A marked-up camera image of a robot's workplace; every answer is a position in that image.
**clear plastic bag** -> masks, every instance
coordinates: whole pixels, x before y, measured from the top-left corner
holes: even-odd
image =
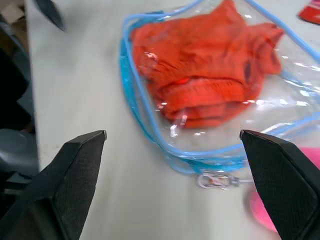
[[[320,55],[279,19],[252,0],[169,12],[125,20],[120,68],[135,118],[172,168],[243,167],[241,129],[291,141],[318,129]]]

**orange towel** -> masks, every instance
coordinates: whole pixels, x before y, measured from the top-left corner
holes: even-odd
[[[163,115],[203,128],[244,111],[265,75],[280,73],[274,47],[283,34],[272,23],[248,26],[233,1],[224,0],[210,14],[148,23],[131,39],[137,70]]]

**black scissors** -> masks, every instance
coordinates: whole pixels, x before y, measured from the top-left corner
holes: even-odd
[[[42,14],[61,31],[65,31],[64,21],[51,0],[33,0]]]

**white table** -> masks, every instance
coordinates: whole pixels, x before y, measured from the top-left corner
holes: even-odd
[[[252,186],[229,191],[198,188],[193,178],[164,163],[125,102],[118,66],[122,20],[128,14],[190,1],[57,0],[66,33],[27,2],[41,168],[68,140],[107,131],[82,240],[279,239],[249,213],[247,193]],[[296,18],[303,1],[259,2],[319,49],[319,27]],[[238,175],[250,174],[243,170]]]

